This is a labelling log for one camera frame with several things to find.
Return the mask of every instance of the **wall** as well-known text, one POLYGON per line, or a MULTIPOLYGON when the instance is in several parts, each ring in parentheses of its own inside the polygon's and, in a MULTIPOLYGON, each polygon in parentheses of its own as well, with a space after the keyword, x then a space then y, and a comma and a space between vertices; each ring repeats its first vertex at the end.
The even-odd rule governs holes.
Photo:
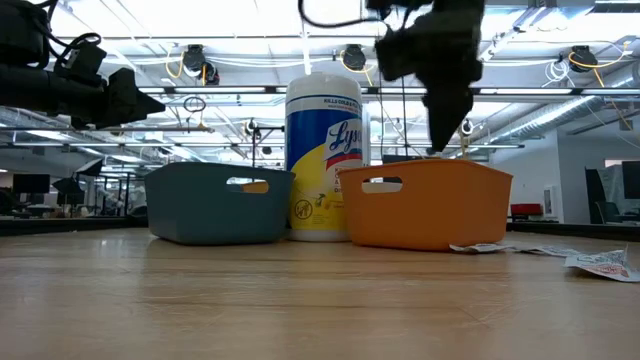
POLYGON ((543 204, 544 189, 556 187, 557 220, 564 221, 557 132, 550 131, 540 140, 524 141, 524 149, 497 150, 490 166, 513 175, 510 203, 543 204))
POLYGON ((0 187, 12 187, 13 186, 13 174, 0 173, 0 187))
MULTIPOLYGON (((640 149, 620 140, 615 134, 609 136, 595 136, 598 133, 585 135, 564 135, 558 137, 560 169, 562 175, 562 201, 564 205, 565 222, 574 224, 588 224, 589 202, 587 198, 587 183, 585 168, 604 169, 605 160, 637 159, 640 149)), ((640 146, 640 140, 628 132, 622 133, 625 138, 640 146)))

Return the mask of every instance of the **lysol wipes container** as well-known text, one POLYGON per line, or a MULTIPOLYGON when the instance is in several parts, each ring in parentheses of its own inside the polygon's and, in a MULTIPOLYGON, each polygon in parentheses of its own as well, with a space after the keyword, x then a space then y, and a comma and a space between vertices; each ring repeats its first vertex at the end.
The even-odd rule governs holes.
POLYGON ((312 73, 287 89, 285 166, 296 174, 291 194, 291 240, 346 241, 338 171, 362 166, 360 85, 312 73))

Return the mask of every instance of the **office desk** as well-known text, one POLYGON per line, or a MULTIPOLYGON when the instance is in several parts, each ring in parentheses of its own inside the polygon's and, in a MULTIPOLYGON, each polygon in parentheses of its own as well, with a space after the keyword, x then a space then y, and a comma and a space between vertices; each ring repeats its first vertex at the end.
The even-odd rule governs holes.
MULTIPOLYGON (((629 250, 638 263, 640 245, 629 250)), ((562 264, 347 243, 184 247, 146 229, 0 238, 0 359, 636 360, 638 284, 562 264)))

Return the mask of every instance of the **red object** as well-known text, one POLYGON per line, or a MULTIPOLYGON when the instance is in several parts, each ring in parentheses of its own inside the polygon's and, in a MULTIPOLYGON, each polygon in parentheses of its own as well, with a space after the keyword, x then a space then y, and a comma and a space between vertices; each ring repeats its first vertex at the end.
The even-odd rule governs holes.
POLYGON ((511 204, 511 215, 542 215, 542 205, 511 204))

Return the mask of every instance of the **white paper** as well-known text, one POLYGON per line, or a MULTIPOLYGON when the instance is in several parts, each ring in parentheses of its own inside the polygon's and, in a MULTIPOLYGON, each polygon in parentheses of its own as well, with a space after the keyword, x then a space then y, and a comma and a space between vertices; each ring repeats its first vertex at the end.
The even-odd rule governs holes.
POLYGON ((449 245, 451 250, 457 252, 463 252, 468 254, 489 254, 495 253, 499 251, 503 251, 506 249, 513 249, 512 245, 501 245, 501 244, 476 244, 471 246, 456 246, 449 245))
POLYGON ((624 282, 640 282, 640 272, 626 261, 626 251, 616 250, 594 255, 569 256, 565 267, 575 267, 592 274, 624 282))
POLYGON ((578 256, 584 255, 580 251, 573 249, 563 249, 557 246, 536 246, 533 248, 518 248, 518 252, 529 253, 529 254, 537 254, 537 255, 549 255, 549 256, 557 256, 557 257, 568 257, 568 256, 578 256))

